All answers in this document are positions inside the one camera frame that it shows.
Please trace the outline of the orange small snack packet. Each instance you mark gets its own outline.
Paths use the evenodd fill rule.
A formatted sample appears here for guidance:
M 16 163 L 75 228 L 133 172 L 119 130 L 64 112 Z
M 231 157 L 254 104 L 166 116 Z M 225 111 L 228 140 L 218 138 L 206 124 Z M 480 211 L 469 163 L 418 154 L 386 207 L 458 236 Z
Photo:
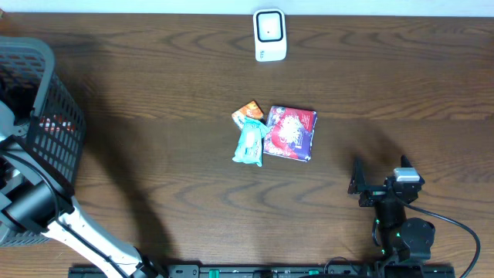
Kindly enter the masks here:
M 243 128 L 246 118 L 254 120 L 262 120 L 264 118 L 264 113 L 254 100 L 232 113 L 232 119 L 239 130 Z

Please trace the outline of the orange brown snack bar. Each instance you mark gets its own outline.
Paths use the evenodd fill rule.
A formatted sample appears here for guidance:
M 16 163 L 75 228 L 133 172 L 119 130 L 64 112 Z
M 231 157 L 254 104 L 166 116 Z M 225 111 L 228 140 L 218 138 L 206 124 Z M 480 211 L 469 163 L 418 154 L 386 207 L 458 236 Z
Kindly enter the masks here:
M 61 130 L 74 133 L 77 130 L 76 125 L 62 114 L 42 117 L 39 121 L 39 126 L 50 133 L 60 132 Z

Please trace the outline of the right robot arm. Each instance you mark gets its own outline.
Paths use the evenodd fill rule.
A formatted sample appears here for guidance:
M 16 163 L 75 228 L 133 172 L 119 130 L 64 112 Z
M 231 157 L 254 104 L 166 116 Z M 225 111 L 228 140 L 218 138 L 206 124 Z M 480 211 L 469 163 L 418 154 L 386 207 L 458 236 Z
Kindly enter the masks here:
M 373 241 L 383 258 L 374 263 L 375 277 L 423 277 L 423 265 L 431 258 L 435 227 L 420 218 L 408 218 L 405 206 L 418 198 L 425 180 L 403 155 L 401 166 L 382 185 L 366 182 L 364 166 L 354 160 L 348 193 L 359 196 L 360 207 L 372 207 Z

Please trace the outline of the purple red snack pack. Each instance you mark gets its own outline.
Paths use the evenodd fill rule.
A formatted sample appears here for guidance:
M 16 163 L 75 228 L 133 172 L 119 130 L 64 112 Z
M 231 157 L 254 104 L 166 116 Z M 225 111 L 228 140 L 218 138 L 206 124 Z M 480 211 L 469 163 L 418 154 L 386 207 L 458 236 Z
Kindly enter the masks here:
M 264 153 L 308 162 L 312 157 L 317 112 L 292 107 L 272 106 L 264 139 Z

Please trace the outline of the teal snack packet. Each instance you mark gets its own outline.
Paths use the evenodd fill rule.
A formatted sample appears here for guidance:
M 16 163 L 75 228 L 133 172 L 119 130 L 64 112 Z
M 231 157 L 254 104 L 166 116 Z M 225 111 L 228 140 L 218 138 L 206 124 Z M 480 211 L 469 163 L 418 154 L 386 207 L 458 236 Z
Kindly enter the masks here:
M 246 118 L 232 160 L 262 167 L 263 139 L 269 128 L 260 120 Z

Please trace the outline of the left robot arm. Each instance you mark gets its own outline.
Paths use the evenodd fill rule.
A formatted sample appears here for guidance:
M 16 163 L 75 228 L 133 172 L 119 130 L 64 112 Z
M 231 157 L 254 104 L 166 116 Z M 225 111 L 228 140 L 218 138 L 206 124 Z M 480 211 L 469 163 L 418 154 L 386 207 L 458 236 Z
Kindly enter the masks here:
M 19 127 L 11 107 L 1 104 L 1 156 L 31 183 L 16 198 L 2 198 L 1 221 L 20 231 L 59 241 L 108 277 L 166 277 L 166 270 L 130 244 L 108 233 L 83 211 L 72 181 L 84 130 L 57 114 L 23 113 Z

